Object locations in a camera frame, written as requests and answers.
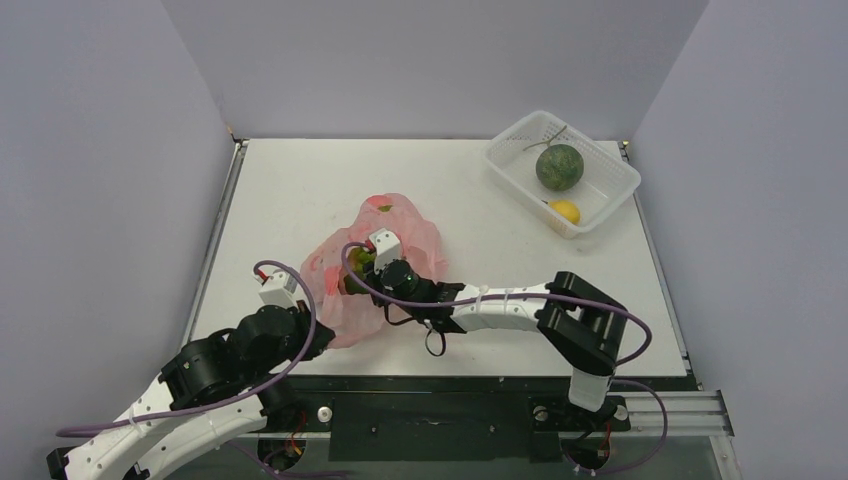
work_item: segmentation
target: plastic bag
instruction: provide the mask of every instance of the plastic bag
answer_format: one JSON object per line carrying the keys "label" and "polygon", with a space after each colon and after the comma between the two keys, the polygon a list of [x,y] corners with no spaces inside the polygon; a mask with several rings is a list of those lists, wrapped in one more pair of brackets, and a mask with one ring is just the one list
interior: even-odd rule
{"label": "plastic bag", "polygon": [[[369,197],[353,225],[337,230],[300,267],[300,274],[319,305],[318,318],[336,332],[329,348],[350,347],[386,324],[383,310],[373,304],[370,295],[346,293],[341,265],[344,245],[366,241],[368,235],[381,228],[398,236],[403,256],[422,277],[439,281],[447,271],[439,231],[418,213],[408,198],[398,193]],[[404,316],[397,308],[390,312],[392,321]]]}

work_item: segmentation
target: wall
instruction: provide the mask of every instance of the wall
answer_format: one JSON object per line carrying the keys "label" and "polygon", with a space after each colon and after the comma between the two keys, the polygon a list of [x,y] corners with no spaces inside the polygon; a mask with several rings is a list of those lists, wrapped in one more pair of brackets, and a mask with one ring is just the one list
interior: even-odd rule
{"label": "wall", "polygon": [[845,478],[848,4],[713,0],[633,139],[748,479]]}
{"label": "wall", "polygon": [[630,138],[707,0],[165,0],[239,137]]}
{"label": "wall", "polygon": [[233,144],[158,1],[3,2],[0,69],[0,476],[47,478],[176,351]]}

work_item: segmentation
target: watermelon stem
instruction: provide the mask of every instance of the watermelon stem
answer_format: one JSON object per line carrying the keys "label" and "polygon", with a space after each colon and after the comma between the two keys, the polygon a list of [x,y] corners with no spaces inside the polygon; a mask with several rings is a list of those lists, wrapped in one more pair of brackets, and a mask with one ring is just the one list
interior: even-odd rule
{"label": "watermelon stem", "polygon": [[549,146],[549,147],[550,147],[550,146],[551,146],[551,142],[553,142],[553,141],[554,141],[554,139],[556,139],[556,137],[558,137],[558,136],[562,135],[562,132],[564,132],[566,128],[568,128],[568,125],[566,125],[566,126],[562,127],[562,130],[560,130],[560,131],[558,131],[557,133],[555,133],[555,134],[554,134],[554,136],[553,136],[553,137],[551,137],[551,138],[549,138],[547,141],[545,141],[545,142],[539,142],[539,143],[534,143],[534,144],[532,144],[532,145],[528,145],[528,146],[524,147],[524,150],[522,150],[522,152],[525,152],[525,151],[527,151],[527,149],[528,149],[528,148],[535,147],[536,145],[547,145],[547,146]]}

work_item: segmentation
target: basket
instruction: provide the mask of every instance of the basket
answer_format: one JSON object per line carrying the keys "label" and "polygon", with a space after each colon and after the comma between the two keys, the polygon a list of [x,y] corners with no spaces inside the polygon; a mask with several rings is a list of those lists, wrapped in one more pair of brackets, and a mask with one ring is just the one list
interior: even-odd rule
{"label": "basket", "polygon": [[[515,200],[565,238],[586,233],[606,220],[616,208],[633,195],[642,181],[633,167],[610,154],[571,125],[552,145],[567,144],[583,156],[583,176],[577,185],[564,192],[543,187],[536,178],[536,160],[547,148],[528,145],[546,141],[566,123],[556,116],[536,111],[494,138],[483,156],[495,181]],[[574,225],[545,202],[569,200],[580,209],[580,222]]]}

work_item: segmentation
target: green watermelon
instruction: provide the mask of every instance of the green watermelon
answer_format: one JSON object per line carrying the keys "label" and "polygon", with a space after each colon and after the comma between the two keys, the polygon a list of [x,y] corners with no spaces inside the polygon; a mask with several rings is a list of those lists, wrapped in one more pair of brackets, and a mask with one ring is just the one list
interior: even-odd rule
{"label": "green watermelon", "polygon": [[549,190],[568,190],[583,176],[583,156],[571,145],[551,145],[536,160],[536,176]]}

